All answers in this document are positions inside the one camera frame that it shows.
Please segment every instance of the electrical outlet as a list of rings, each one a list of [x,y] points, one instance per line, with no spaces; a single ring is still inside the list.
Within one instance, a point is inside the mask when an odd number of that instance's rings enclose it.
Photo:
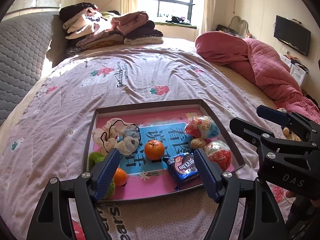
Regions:
[[[282,47],[280,51],[285,55],[288,55],[287,52],[289,52],[285,47]]]

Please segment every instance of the das logo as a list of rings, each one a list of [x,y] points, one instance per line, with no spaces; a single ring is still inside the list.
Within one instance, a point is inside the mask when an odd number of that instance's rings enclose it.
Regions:
[[[297,180],[297,178],[292,178],[290,177],[288,174],[285,174],[285,176],[283,177],[282,179],[283,181],[289,181],[289,183],[292,183],[298,187],[302,187],[303,186],[303,183],[304,183],[304,180]]]

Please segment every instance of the gray quilted mattress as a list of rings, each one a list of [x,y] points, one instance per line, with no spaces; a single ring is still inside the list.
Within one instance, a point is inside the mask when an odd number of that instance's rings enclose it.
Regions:
[[[62,24],[58,12],[25,14],[0,23],[0,125],[41,78],[45,58],[52,67],[65,58]]]

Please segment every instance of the tray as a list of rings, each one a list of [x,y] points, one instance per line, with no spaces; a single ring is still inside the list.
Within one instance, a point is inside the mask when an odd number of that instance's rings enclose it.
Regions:
[[[203,100],[192,99],[96,109],[87,136],[83,171],[88,171],[88,154],[99,150],[92,140],[91,131],[101,128],[108,120],[118,117],[140,127],[141,142],[134,153],[129,156],[121,156],[119,166],[127,172],[128,180],[124,187],[116,187],[112,201],[146,199],[201,187],[202,182],[198,177],[186,183],[181,190],[176,191],[174,189],[176,183],[168,173],[166,164],[162,161],[150,161],[143,153],[144,144],[153,139],[164,144],[167,156],[190,152],[189,143],[192,137],[186,135],[183,130],[186,123],[193,116],[198,115],[208,115],[218,125],[221,134],[212,140],[222,140],[229,145],[232,162],[228,171],[244,166],[244,160],[238,148],[216,115]]]

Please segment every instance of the blue paper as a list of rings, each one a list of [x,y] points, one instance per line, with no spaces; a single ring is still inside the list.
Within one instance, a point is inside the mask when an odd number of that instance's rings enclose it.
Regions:
[[[181,122],[141,127],[141,142],[137,150],[131,155],[121,155],[120,168],[125,170],[127,174],[167,169],[167,165],[162,160],[151,161],[146,157],[144,154],[145,143],[151,140],[162,142],[165,148],[164,157],[191,152],[192,136],[184,133],[185,126],[186,124]]]

